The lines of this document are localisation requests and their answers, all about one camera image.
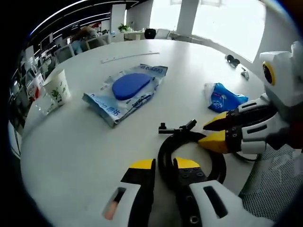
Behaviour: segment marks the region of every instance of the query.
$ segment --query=white mesh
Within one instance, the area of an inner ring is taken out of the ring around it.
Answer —
[[[240,193],[244,208],[257,217],[276,221],[303,183],[302,150],[267,146]]]

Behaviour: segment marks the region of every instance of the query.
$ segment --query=blue plastic bag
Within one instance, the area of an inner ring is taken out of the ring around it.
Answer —
[[[221,83],[204,84],[204,93],[208,108],[218,113],[236,109],[239,105],[248,101],[248,97],[235,95]]]

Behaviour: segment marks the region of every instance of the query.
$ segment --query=plastic cup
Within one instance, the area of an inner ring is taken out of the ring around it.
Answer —
[[[71,98],[64,69],[51,74],[45,80],[43,87],[60,106],[64,105]]]

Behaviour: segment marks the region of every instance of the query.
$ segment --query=bright window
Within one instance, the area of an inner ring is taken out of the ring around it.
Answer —
[[[176,31],[182,0],[153,0],[150,28]]]
[[[264,32],[265,13],[265,6],[258,0],[201,0],[192,34],[254,61]]]

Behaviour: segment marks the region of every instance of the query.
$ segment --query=table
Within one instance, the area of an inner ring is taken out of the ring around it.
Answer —
[[[139,55],[146,52],[159,52]],[[102,59],[123,58],[101,64]],[[100,88],[109,75],[140,63],[168,66],[154,98],[115,128],[82,101],[84,92]],[[158,135],[160,122],[176,128],[195,118],[194,131],[216,113],[207,108],[203,85],[221,82],[230,91],[258,98],[261,81],[250,73],[246,81],[224,59],[224,54],[202,45],[172,40],[140,40],[101,46],[59,64],[65,69],[72,100],[43,117],[34,105],[24,128],[21,172],[28,193],[54,226],[84,218],[92,204],[104,204],[128,167],[139,159],[156,158],[167,135]],[[210,157],[196,144],[179,148],[174,155],[198,162],[211,171]],[[235,194],[244,186],[252,163],[225,155],[224,185]],[[174,195],[161,181],[158,170],[154,189],[151,227],[180,226]]]

